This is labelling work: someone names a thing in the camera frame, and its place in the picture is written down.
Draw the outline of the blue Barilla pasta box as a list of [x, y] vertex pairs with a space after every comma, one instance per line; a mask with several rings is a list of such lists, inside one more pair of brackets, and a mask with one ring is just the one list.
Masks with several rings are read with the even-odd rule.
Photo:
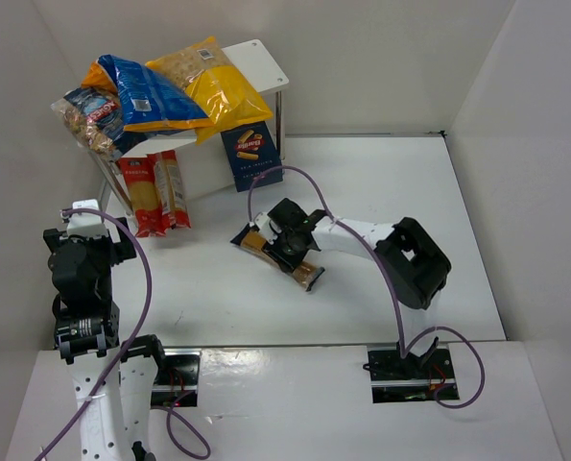
[[220, 133], [237, 192], [250, 189], [253, 180], [281, 165], [267, 124], [257, 122]]

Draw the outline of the clear red spaghetti pack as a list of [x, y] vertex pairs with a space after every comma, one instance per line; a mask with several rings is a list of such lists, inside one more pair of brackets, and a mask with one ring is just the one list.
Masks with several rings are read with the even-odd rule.
[[155, 176], [163, 225], [166, 228], [191, 228], [183, 183], [174, 150], [148, 155]]

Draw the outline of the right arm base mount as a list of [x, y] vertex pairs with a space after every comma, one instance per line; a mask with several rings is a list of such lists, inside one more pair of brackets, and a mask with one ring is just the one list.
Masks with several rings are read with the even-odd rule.
[[409, 354], [402, 359], [396, 346], [367, 349], [362, 368], [369, 374], [373, 403], [431, 401], [460, 398], [451, 355], [438, 347], [424, 359]]

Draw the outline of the white two-tier shelf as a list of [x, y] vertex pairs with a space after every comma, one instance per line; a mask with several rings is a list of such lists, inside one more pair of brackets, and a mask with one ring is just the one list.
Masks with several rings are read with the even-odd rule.
[[[289, 86], [288, 77], [259, 39], [228, 46], [224, 53], [262, 97], [274, 97], [274, 127], [271, 129], [271, 135], [277, 151], [284, 158], [282, 92]], [[218, 136], [198, 145], [192, 131], [157, 135], [136, 145], [129, 151], [129, 155], [144, 157], [168, 150], [177, 153], [186, 198], [198, 199], [234, 184], [225, 149]], [[131, 202], [116, 165], [92, 151], [88, 154], [99, 166], [104, 177], [99, 192], [101, 208], [106, 209], [109, 201], [114, 199], [125, 213], [131, 215]]]

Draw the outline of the yellow pasta bag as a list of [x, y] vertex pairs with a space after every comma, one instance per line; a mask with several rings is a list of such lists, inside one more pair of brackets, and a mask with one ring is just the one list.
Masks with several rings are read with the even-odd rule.
[[212, 125], [195, 130], [198, 144], [215, 134], [273, 117], [262, 96], [213, 36], [148, 61], [146, 66], [182, 89], [208, 116]]

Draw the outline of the blue pasta bag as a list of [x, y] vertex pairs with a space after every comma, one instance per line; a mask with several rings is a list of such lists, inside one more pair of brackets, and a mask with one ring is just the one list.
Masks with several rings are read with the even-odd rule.
[[136, 61], [102, 55], [91, 63], [82, 86], [118, 96], [126, 132], [186, 131], [213, 125], [182, 89]]

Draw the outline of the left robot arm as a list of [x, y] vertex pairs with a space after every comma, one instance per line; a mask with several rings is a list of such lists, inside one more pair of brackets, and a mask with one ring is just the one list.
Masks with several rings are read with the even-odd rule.
[[153, 460], [149, 414], [165, 359], [153, 334], [119, 338], [111, 269], [136, 256], [126, 219], [113, 241], [104, 225], [46, 230], [56, 319], [54, 340], [71, 376], [80, 417], [82, 460]]

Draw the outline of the clear mixed pasta bag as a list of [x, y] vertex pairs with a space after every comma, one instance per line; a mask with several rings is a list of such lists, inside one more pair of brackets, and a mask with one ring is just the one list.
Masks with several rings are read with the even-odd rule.
[[83, 147], [108, 162], [116, 162], [149, 139], [144, 133], [124, 130], [118, 96], [100, 88], [68, 91], [51, 110]]

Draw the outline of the dark La Sicilia spaghetti pack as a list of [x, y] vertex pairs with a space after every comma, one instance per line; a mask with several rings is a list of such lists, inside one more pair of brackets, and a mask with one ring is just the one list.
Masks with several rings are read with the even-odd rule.
[[[265, 240], [254, 229], [252, 229], [249, 225], [246, 225], [236, 236], [234, 236], [230, 240], [230, 243], [264, 260], [274, 268], [278, 269], [281, 273], [283, 273], [276, 266], [276, 264], [273, 261], [271, 261], [267, 255], [263, 253], [263, 246], [269, 242]], [[297, 268], [293, 273], [283, 273], [283, 274], [293, 279], [306, 292], [310, 292], [315, 283], [325, 272], [325, 269], [321, 266], [316, 266], [310, 262], [307, 262], [304, 259], [305, 254], [298, 254], [295, 256], [297, 257]]]

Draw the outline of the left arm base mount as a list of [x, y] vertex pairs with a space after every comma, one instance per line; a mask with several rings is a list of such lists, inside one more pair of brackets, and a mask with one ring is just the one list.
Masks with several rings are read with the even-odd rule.
[[201, 355], [195, 350], [127, 352], [120, 365], [125, 405], [195, 407], [198, 403]]

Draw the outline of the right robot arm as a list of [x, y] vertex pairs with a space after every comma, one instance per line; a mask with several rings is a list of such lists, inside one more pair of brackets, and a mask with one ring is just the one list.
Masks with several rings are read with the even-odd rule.
[[431, 305], [451, 272], [451, 262], [414, 218], [380, 224], [337, 218], [324, 209], [306, 213], [289, 199], [250, 220], [266, 239], [265, 250], [281, 266], [292, 266], [310, 251], [340, 252], [374, 262], [393, 303], [398, 359], [403, 377], [421, 374], [435, 352], [436, 315]]

